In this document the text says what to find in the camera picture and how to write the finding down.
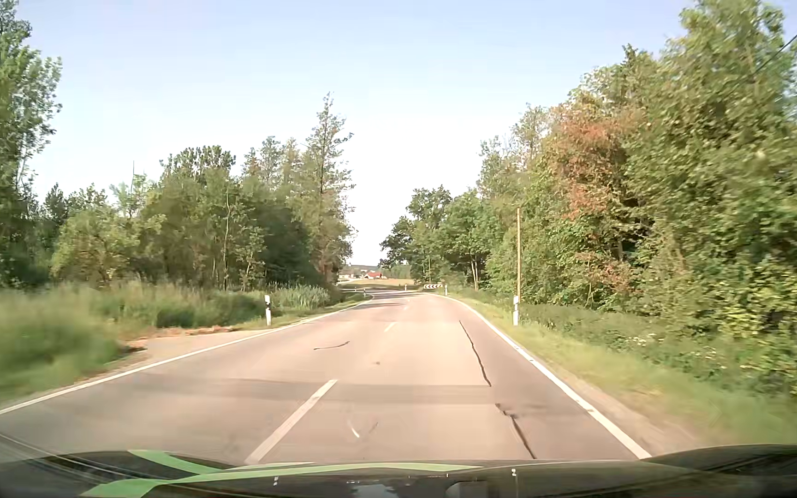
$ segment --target white road marking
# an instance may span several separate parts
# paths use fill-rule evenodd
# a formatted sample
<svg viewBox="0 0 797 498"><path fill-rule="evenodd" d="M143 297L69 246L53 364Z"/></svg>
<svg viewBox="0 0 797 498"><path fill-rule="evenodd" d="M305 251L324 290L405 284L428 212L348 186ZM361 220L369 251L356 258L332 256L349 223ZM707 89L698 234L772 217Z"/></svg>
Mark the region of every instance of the white road marking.
<svg viewBox="0 0 797 498"><path fill-rule="evenodd" d="M510 345L513 349L515 349L516 353L524 357L531 365L534 366L534 368L540 370L540 373L547 376L547 378L553 381L555 385L558 385L560 390L564 391L564 393L567 394L571 400L574 400L574 402L580 405L582 409L586 410L586 413L591 415L592 418L594 418L599 424L601 424L605 429L607 429L607 431L611 433L612 436L614 436L618 441L620 441L620 443L623 444L626 447L626 449L630 450L637 458L649 458L651 456L651 454L648 453L648 450L639 446L638 443L635 442L635 439L629 437L626 433L623 432L623 429L617 427L616 424L611 422L606 416L603 415L603 413L599 412L589 402L584 400L583 397L581 397L573 389L568 387L567 384L565 384L564 382L561 381L561 379L556 377L555 374L553 374L543 363L538 361L537 358L534 358L527 351L525 351L520 345L516 344L515 340L513 340L510 336L501 332L500 329L498 329L493 325L493 323L488 322L488 320L484 316L482 316L480 312L475 311L470 305L466 304L461 300L455 300L454 298L448 296L442 296L441 294L433 294L433 295L436 295L440 298L446 298L455 302L459 302L459 304L465 306L469 311L475 313L476 316L481 318L482 322L484 322L485 325L490 327L494 333L499 335L506 342L506 344Z"/></svg>
<svg viewBox="0 0 797 498"><path fill-rule="evenodd" d="M69 394L70 392L75 392L75 391L79 391L79 390L85 389L87 387L92 387L93 385L99 385L99 384L103 384L105 382L109 382L111 380L120 379L120 378L123 378L125 376L131 375L133 373L138 373L138 372L144 371L146 369L150 369L150 368L153 368L153 367L158 367L158 366L164 365L166 363L176 362L177 360L182 360L183 358L189 358L190 356L199 355L199 354L205 353L207 351L213 351L214 349L219 349L221 347L226 347L227 345L238 344L240 342L244 342L244 341L247 341L249 339L259 338L259 337L263 337L265 335L269 335L269 334L274 333L274 332L280 332L280 331L283 331L285 329L290 329L291 327L297 327L298 325L302 325L304 323L314 322L314 321L319 320L321 318L324 318L326 316L331 316L332 314L337 314L337 313L341 313L341 312L344 312L344 311L348 311L350 309L356 308L357 306L360 306L360 305L363 305L363 304L366 304L366 303L368 303L367 300L361 301L360 303L354 304L354 305L352 305L352 306L350 306L348 308L338 309L337 311L333 311L333 312L327 313L327 314L320 314L319 316L314 316L312 318L307 318L307 319L301 320L301 321L299 321L297 323L291 323L290 325L284 325L282 327L279 327L278 329L272 329L271 331L266 331L266 332L263 332L263 333L260 333L260 334L254 335L254 336L249 336L249 337L246 337L246 338L238 338L236 340L231 340L231 341L223 343L223 344L212 345L211 347L205 347L204 349L198 349L196 351L190 351L189 353L187 353L185 355L175 356L173 358L168 358L167 360L162 360L160 362L155 362L155 363L150 363L149 365L144 365L143 367L132 368L130 370L127 370L127 371L124 371L124 372L121 372L121 373L118 373L118 374L115 374L115 375L111 375L110 377L104 377L103 379L97 379L97 380L94 380L92 382L87 382L85 384L74 385L72 387L68 387L67 389L62 389L60 391L54 391L54 392L51 392L49 394L45 394L44 396L40 396L40 397L34 398L32 400L27 400L26 402L17 403L16 405L11 405L11 406L9 406L7 408L0 409L0 415L4 415L6 413L13 412L13 411L15 411L17 409L23 409L23 408L26 408L28 406L35 405L36 403L47 402L51 398L57 398L58 396L62 396L64 394Z"/></svg>
<svg viewBox="0 0 797 498"><path fill-rule="evenodd" d="M355 438L360 438L361 436L356 432L355 427L352 427L352 423L349 420L347 420L346 423L349 425L349 430L352 431L352 433L355 435Z"/></svg>
<svg viewBox="0 0 797 498"><path fill-rule="evenodd" d="M260 443L260 446L252 451L248 458L244 459L244 462L248 463L249 465L260 462L260 460L263 459L263 457L265 457L267 453L269 453L270 450L272 450L275 445L282 440L283 437L285 437L288 431L290 431L291 428L296 425L301 418L303 418L303 415L306 415L306 412L313 409L315 403L319 402L321 397L324 396L325 393L337 382L338 379L328 380L322 387L319 388L319 390L314 392L313 395L306 400L306 402L300 405L300 408L298 408L297 411L292 413L287 420L282 422L282 425L279 425L278 429L270 434L268 438L264 439L263 442Z"/></svg>

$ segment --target tree trunk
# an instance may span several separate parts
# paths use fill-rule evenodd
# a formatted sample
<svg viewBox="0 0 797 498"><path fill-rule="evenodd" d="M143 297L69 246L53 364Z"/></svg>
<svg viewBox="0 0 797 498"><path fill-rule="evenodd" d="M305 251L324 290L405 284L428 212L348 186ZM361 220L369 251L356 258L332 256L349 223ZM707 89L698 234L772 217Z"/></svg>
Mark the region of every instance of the tree trunk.
<svg viewBox="0 0 797 498"><path fill-rule="evenodd" d="M475 257L470 260L470 265L472 265L472 288L478 290L478 261Z"/></svg>

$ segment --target asphalt road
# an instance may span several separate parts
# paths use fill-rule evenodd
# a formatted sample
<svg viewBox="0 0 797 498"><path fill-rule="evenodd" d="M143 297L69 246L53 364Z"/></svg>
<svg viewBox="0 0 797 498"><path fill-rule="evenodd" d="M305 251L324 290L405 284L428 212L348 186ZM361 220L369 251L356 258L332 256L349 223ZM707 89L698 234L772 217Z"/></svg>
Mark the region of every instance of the asphalt road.
<svg viewBox="0 0 797 498"><path fill-rule="evenodd" d="M467 308L402 291L4 413L0 434L236 465L635 458Z"/></svg>

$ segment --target green stripe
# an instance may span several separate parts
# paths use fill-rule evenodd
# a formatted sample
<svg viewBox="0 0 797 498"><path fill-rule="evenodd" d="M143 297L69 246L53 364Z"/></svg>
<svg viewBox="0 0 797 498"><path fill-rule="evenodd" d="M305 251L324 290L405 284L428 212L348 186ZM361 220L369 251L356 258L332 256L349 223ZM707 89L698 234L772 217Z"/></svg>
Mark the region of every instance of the green stripe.
<svg viewBox="0 0 797 498"><path fill-rule="evenodd" d="M190 474L210 474L212 472L223 471L223 469L208 467L207 465L202 465L201 463L193 463L187 462L186 460L181 460L180 458L171 456L164 451L153 449L129 449L127 452L135 457L140 457L142 459L149 460L150 462L164 465L165 467L171 467L172 469L183 470L184 472L189 472Z"/></svg>
<svg viewBox="0 0 797 498"><path fill-rule="evenodd" d="M118 480L95 486L83 492L88 498L142 498L153 487L163 484L193 484L220 480L247 480L274 476L296 476L316 474L319 472L337 472L340 470L360 469L395 469L421 470L429 472L449 472L453 470L478 469L474 465L451 465L448 463L347 463L342 465L317 465L314 467L298 467L294 469L260 469L241 471L220 471L210 474L195 475L180 480Z"/></svg>

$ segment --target grass verge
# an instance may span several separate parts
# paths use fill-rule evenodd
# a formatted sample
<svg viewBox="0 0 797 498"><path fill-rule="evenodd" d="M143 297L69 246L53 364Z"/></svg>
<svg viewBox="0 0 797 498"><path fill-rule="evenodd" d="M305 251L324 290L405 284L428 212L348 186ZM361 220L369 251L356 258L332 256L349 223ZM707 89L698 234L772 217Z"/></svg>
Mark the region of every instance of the grass verge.
<svg viewBox="0 0 797 498"><path fill-rule="evenodd" d="M159 327L267 328L265 293L272 297L274 327L363 299L306 286L223 292L127 283L104 291L66 285L2 291L0 404L104 372L127 354L123 340L154 335Z"/></svg>
<svg viewBox="0 0 797 498"><path fill-rule="evenodd" d="M502 300L485 303L470 294L454 293L453 297L471 305L547 364L573 372L651 420L680 424L703 444L797 444L797 398L722 388L679 368L581 340L572 329L561 326L560 307L554 307L552 316L528 318L514 327L512 313ZM626 315L626 320L625 326L641 326L636 316ZM641 335L641 329L630 333Z"/></svg>

